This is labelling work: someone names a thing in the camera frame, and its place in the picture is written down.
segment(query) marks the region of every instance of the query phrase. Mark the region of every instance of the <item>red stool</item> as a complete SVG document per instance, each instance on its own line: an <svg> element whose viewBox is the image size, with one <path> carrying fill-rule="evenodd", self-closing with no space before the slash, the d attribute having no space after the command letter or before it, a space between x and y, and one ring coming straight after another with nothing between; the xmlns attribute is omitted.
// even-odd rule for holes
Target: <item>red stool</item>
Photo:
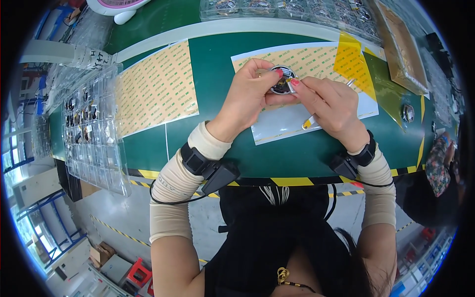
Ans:
<svg viewBox="0 0 475 297"><path fill-rule="evenodd" d="M148 293L150 296L154 296L154 295L153 295L153 279L150 281L149 288L147 289L147 293Z"/></svg>
<svg viewBox="0 0 475 297"><path fill-rule="evenodd" d="M424 228L420 233L421 237L427 240L427 242L430 242L435 234L436 234L436 231L431 228Z"/></svg>
<svg viewBox="0 0 475 297"><path fill-rule="evenodd" d="M142 266L142 258L139 258L137 262L132 265L129 273L127 274L127 279L138 287L143 287L152 277L152 272L147 270Z"/></svg>

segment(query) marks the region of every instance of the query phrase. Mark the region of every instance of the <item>floral clothing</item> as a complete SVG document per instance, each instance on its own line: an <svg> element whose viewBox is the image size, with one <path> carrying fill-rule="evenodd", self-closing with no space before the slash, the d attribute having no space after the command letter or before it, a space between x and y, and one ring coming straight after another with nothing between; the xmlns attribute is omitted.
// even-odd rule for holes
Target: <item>floral clothing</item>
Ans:
<svg viewBox="0 0 475 297"><path fill-rule="evenodd" d="M426 162L426 176L436 197L439 197L450 183L449 168L444 165L448 145L444 137L438 138Z"/></svg>

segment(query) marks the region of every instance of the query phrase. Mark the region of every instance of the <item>gray floor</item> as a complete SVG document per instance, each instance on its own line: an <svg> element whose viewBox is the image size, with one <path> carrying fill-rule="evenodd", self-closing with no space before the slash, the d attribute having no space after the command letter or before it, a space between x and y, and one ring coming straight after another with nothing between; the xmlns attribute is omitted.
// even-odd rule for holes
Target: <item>gray floor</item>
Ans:
<svg viewBox="0 0 475 297"><path fill-rule="evenodd" d="M150 180L146 179L133 179L150 183ZM351 184L338 184L336 187L337 192L358 189ZM112 194L106 190L100 190L85 197L71 207L73 220L87 231L93 244L105 241L124 259L135 262L138 257L141 257L150 266L150 247L131 240L90 217L93 215L110 227L149 243L149 189L136 185L132 185L132 189L130 197ZM198 257L210 260L226 238L225 233L218 233L218 226L224 225L219 209L219 199L206 197L190 203L189 210L193 243ZM361 232L363 213L364 194L338 197L335 211L328 222L333 228L347 230L356 240ZM396 209L396 219L396 230L411 222L411 219L399 207ZM398 250L417 236L421 228L420 225L412 223L397 232Z"/></svg>

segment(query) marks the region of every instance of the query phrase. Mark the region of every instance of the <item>adhesive tape sheet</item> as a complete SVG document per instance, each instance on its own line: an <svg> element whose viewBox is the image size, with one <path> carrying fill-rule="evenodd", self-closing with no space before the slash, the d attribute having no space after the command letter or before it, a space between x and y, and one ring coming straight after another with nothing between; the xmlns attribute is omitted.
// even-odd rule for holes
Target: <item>adhesive tape sheet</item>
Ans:
<svg viewBox="0 0 475 297"><path fill-rule="evenodd" d="M360 99L358 117L362 119L379 114L371 77L361 53L361 44L346 33L342 35L340 42L289 44L236 55L231 57L234 70L237 72L251 58L289 66L300 78L327 77L347 83L356 77L357 82L361 80L352 86ZM266 106L257 123L251 127L254 142L256 145L264 144L321 129L318 126L302 129L302 124L309 117L309 112L300 102Z"/></svg>
<svg viewBox="0 0 475 297"><path fill-rule="evenodd" d="M361 51L361 43L342 31L340 31L333 69L347 80L356 78L354 85L376 101L373 81Z"/></svg>
<svg viewBox="0 0 475 297"><path fill-rule="evenodd" d="M199 114L188 40L132 65L118 86L116 118L123 137Z"/></svg>

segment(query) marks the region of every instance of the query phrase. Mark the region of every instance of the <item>woman's right hand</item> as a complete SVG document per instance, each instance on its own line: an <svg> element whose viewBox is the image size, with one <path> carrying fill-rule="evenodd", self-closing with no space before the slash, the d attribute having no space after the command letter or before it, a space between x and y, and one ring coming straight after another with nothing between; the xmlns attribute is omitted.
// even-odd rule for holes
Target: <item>woman's right hand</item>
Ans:
<svg viewBox="0 0 475 297"><path fill-rule="evenodd" d="M330 136L355 153L370 142L370 135L358 119L358 94L344 83L328 78L293 78L291 84L316 122Z"/></svg>

